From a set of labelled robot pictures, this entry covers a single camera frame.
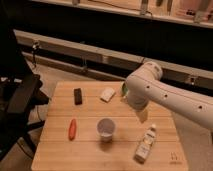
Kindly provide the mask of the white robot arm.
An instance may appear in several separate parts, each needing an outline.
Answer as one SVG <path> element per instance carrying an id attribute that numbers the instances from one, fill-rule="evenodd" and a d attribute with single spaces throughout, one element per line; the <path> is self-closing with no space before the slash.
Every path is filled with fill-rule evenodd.
<path id="1" fill-rule="evenodd" d="M 141 110 L 151 100 L 213 132 L 213 97 L 165 84 L 162 75 L 161 66 L 153 61 L 132 72 L 125 79 L 128 104 Z"/>

